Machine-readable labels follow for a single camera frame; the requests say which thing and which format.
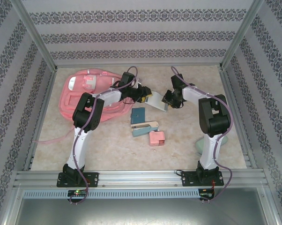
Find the grey notebook with teal spine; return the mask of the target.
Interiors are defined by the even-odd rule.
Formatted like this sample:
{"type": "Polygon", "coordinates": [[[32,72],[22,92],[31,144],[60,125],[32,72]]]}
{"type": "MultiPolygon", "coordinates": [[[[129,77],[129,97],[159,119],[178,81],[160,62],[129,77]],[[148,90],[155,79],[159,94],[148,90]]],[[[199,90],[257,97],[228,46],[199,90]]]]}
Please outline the grey notebook with teal spine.
{"type": "Polygon", "coordinates": [[[151,93],[152,95],[147,97],[145,103],[163,112],[167,112],[168,105],[162,101],[163,96],[156,91],[151,91],[151,93]]]}

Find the small teal blue booklet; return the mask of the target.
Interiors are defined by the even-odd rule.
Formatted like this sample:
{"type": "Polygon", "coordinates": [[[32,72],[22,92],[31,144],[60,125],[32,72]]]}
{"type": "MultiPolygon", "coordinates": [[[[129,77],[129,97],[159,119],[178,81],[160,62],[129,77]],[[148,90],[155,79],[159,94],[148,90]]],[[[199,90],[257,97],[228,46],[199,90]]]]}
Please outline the small teal blue booklet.
{"type": "Polygon", "coordinates": [[[144,122],[145,122],[145,108],[144,107],[132,108],[131,124],[138,124],[144,122]]]}

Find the beige and blue stapler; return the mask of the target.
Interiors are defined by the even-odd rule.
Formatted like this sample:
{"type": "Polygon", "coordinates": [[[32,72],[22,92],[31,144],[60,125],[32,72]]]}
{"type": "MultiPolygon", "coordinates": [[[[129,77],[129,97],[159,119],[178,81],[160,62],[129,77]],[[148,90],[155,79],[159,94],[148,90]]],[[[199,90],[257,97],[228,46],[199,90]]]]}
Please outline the beige and blue stapler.
{"type": "Polygon", "coordinates": [[[131,124],[132,136],[139,137],[146,135],[151,131],[157,131],[159,128],[159,123],[157,121],[148,121],[143,123],[131,124]]]}

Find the pink pencil sharpener box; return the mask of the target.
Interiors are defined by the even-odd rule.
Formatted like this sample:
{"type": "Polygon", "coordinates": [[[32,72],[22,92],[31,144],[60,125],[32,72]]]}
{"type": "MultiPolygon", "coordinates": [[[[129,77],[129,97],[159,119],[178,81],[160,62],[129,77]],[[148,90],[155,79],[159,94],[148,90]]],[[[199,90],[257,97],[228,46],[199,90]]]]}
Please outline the pink pencil sharpener box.
{"type": "Polygon", "coordinates": [[[149,132],[149,145],[150,146],[163,146],[165,144],[165,135],[163,131],[149,132]]]}

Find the pale green pencil case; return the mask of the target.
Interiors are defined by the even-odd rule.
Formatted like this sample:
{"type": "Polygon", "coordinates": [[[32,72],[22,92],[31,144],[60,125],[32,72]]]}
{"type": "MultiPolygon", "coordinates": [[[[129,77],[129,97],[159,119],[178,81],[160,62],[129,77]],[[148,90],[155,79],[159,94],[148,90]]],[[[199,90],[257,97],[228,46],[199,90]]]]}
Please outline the pale green pencil case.
{"type": "MultiPolygon", "coordinates": [[[[216,143],[216,140],[217,140],[218,136],[214,136],[214,137],[210,137],[209,135],[204,135],[203,138],[201,138],[200,140],[198,140],[196,143],[195,143],[195,148],[197,150],[197,152],[199,154],[202,154],[203,150],[204,150],[204,144],[207,143],[209,145],[209,141],[212,141],[212,150],[214,150],[214,144],[216,143]]],[[[228,137],[227,136],[224,136],[222,139],[221,139],[221,143],[218,144],[217,146],[217,150],[216,150],[216,154],[215,156],[218,157],[219,153],[220,153],[220,147],[223,146],[224,144],[226,144],[228,141],[228,137]]]]}

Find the pink backpack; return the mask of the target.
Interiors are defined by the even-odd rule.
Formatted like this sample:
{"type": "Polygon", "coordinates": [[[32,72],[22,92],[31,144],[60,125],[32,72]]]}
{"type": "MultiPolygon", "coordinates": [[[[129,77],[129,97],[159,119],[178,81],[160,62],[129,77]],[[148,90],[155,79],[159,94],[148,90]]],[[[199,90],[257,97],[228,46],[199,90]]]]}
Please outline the pink backpack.
{"type": "MultiPolygon", "coordinates": [[[[84,92],[89,94],[101,93],[116,81],[119,81],[121,77],[119,74],[98,68],[89,68],[70,75],[64,83],[59,99],[61,115],[65,119],[72,121],[74,110],[84,92]]],[[[133,100],[127,97],[118,103],[104,107],[100,121],[105,122],[125,115],[132,109],[133,103],[133,100]]]]}

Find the grey metal sheet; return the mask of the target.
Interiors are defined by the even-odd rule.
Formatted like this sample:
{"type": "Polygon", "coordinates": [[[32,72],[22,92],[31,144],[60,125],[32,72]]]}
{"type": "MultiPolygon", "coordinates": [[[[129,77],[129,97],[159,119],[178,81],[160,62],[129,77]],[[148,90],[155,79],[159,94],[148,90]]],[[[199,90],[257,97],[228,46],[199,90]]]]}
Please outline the grey metal sheet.
{"type": "Polygon", "coordinates": [[[8,225],[272,225],[262,206],[195,199],[24,199],[8,225]]]}

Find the aluminium mounting rail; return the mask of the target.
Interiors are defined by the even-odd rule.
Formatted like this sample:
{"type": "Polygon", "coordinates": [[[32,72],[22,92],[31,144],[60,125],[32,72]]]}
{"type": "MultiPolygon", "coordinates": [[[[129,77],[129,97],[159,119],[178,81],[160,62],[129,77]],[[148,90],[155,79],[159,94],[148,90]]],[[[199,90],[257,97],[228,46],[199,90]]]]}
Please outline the aluminium mounting rail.
{"type": "MultiPolygon", "coordinates": [[[[268,180],[262,169],[233,169],[228,187],[263,187],[268,180]]],[[[181,177],[173,170],[99,171],[98,188],[182,188],[181,177]]],[[[58,171],[24,171],[16,174],[13,188],[56,188],[58,171]]]]}

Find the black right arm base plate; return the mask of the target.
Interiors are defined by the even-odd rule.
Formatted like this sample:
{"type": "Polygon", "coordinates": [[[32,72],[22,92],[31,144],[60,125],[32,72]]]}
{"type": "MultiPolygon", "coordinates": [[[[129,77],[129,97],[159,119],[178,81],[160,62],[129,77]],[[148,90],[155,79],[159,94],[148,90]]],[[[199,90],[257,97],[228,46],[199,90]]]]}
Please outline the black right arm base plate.
{"type": "Polygon", "coordinates": [[[176,170],[176,175],[181,178],[184,187],[223,186],[221,172],[208,172],[199,174],[196,171],[176,170]]]}

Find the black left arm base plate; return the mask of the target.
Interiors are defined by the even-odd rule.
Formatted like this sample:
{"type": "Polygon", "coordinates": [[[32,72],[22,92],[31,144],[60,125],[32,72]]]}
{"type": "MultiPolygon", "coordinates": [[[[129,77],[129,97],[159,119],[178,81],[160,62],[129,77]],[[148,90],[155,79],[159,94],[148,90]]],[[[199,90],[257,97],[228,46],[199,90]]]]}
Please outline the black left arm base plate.
{"type": "Polygon", "coordinates": [[[79,173],[75,173],[72,175],[66,174],[66,173],[59,173],[58,179],[57,179],[57,187],[59,188],[83,188],[83,187],[91,187],[96,188],[98,186],[98,176],[99,173],[97,172],[84,172],[83,176],[85,180],[87,181],[87,185],[85,184],[85,181],[83,177],[79,173]]]}

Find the aluminium frame post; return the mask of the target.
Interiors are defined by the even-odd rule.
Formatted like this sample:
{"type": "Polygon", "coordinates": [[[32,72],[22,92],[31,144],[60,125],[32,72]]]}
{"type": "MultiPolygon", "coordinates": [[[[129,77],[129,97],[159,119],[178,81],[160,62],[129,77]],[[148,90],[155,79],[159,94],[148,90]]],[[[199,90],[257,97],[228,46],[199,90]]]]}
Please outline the aluminium frame post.
{"type": "Polygon", "coordinates": [[[231,58],[235,54],[239,44],[241,43],[242,39],[244,38],[247,30],[250,27],[250,24],[252,23],[253,19],[255,18],[256,14],[258,13],[264,1],[265,0],[253,0],[230,46],[228,47],[223,60],[221,61],[218,67],[219,71],[223,71],[228,66],[231,58]]]}
{"type": "Polygon", "coordinates": [[[40,53],[42,54],[46,64],[50,68],[52,72],[55,72],[57,69],[57,66],[47,49],[41,35],[39,34],[35,24],[33,23],[33,20],[28,13],[27,9],[25,8],[22,0],[10,0],[13,8],[15,9],[16,13],[22,20],[23,24],[25,25],[30,37],[35,42],[36,46],[38,47],[40,53]]]}

